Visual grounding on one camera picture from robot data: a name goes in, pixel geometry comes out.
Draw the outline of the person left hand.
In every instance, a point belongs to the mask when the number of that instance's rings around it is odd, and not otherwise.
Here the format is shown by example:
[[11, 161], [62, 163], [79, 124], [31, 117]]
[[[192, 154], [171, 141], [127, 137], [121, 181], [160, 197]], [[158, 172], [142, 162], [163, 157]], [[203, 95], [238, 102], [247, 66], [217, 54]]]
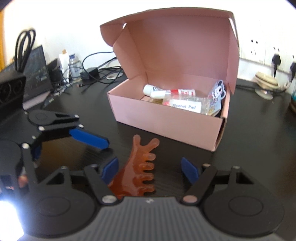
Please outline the person left hand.
[[28, 184], [28, 177], [27, 175], [21, 175], [18, 177], [18, 186], [20, 188], [24, 188]]

